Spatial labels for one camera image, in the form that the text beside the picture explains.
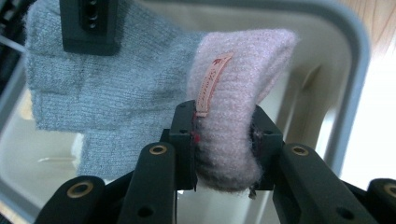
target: pink knit glove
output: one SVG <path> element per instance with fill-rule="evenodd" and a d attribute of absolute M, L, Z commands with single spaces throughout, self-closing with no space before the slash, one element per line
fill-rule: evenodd
<path fill-rule="evenodd" d="M 285 72 L 296 42 L 288 30 L 253 30 L 210 33 L 198 47 L 187 100 L 198 100 L 206 70 L 219 55 L 233 55 L 219 75 L 208 114 L 198 118 L 196 170 L 210 188 L 233 192 L 260 181 L 262 168 L 251 152 L 251 117 Z"/>

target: knit fabric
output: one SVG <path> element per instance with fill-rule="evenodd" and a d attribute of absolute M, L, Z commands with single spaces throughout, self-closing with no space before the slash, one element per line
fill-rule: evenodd
<path fill-rule="evenodd" d="M 209 114 L 198 122 L 197 173 L 210 188 L 225 191 L 260 180 L 249 124 L 255 104 L 288 65 L 294 34 L 185 32 L 136 3 L 119 4 L 120 50 L 105 57 L 63 51 L 59 1 L 31 6 L 26 74 L 36 127 L 83 133 L 78 174 L 118 178 L 170 128 L 176 106 L 196 99 L 213 59 L 233 52 Z"/>
<path fill-rule="evenodd" d="M 186 98 L 203 33 L 186 33 L 120 0 L 110 57 L 63 51 L 59 1 L 35 2 L 26 19 L 26 73 L 38 129 L 84 133 L 79 175 L 114 179 L 169 128 Z"/>
<path fill-rule="evenodd" d="M 251 151 L 249 127 L 255 105 L 285 72 L 296 45 L 287 30 L 212 33 L 200 44 L 190 72 L 188 100 L 196 100 L 205 71 L 217 56 L 233 53 L 214 90 L 210 110 L 198 118 L 199 177 L 211 188 L 239 191 L 259 181 L 262 168 Z"/>

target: transparent plastic bin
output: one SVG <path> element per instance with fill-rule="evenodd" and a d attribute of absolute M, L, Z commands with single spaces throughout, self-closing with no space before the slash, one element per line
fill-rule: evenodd
<path fill-rule="evenodd" d="M 339 175 L 361 95 L 369 42 L 360 21 L 335 1 L 144 1 L 186 29 L 287 28 L 300 37 L 292 66 L 261 103 L 287 143 L 302 143 Z M 76 135 L 37 131 L 23 119 L 22 63 L 0 101 L 0 200 L 25 219 L 75 176 Z M 178 194 L 178 223 L 277 223 L 270 192 L 218 193 L 198 186 Z"/>

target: black metal frame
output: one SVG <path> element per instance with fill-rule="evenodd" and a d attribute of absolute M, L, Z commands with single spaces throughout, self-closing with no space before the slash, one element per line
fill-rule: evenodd
<path fill-rule="evenodd" d="M 195 189 L 194 101 L 177 106 L 160 142 L 142 149 L 135 170 L 105 186 L 95 176 L 64 183 L 35 223 L 176 223 L 177 190 Z M 256 107 L 253 153 L 265 170 L 254 190 L 273 190 L 281 223 L 396 223 L 396 181 L 374 180 L 365 192 L 342 182 L 310 147 L 284 145 Z"/>

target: mounting hole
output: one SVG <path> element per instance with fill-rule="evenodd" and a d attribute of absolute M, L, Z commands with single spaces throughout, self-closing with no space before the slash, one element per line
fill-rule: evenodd
<path fill-rule="evenodd" d="M 154 214 L 154 210 L 148 206 L 143 206 L 137 211 L 137 215 L 140 217 L 151 217 Z"/>
<path fill-rule="evenodd" d="M 353 216 L 353 213 L 344 207 L 337 207 L 335 210 L 337 211 L 338 215 L 340 215 L 344 219 L 352 220 L 353 218 L 355 218 L 355 216 Z"/>
<path fill-rule="evenodd" d="M 67 196 L 69 198 L 81 198 L 89 194 L 92 189 L 93 189 L 93 183 L 91 181 L 82 181 L 73 185 L 67 191 Z"/>
<path fill-rule="evenodd" d="M 384 190 L 388 195 L 392 196 L 393 198 L 396 198 L 396 185 L 395 184 L 390 184 L 390 183 L 386 184 L 384 186 Z"/>
<path fill-rule="evenodd" d="M 291 151 L 299 156 L 307 156 L 309 154 L 308 150 L 302 147 L 294 147 Z"/>
<path fill-rule="evenodd" d="M 96 6 L 93 5 L 87 5 L 85 7 L 85 15 L 90 19 L 91 21 L 96 20 L 98 18 L 98 10 L 96 9 Z"/>
<path fill-rule="evenodd" d="M 94 21 L 88 21 L 88 24 L 90 25 L 91 29 L 96 27 L 96 22 L 94 22 Z"/>
<path fill-rule="evenodd" d="M 166 150 L 167 150 L 167 148 L 165 146 L 158 145 L 158 146 L 152 147 L 149 150 L 149 152 L 153 155 L 161 155 L 161 154 L 165 153 Z"/>

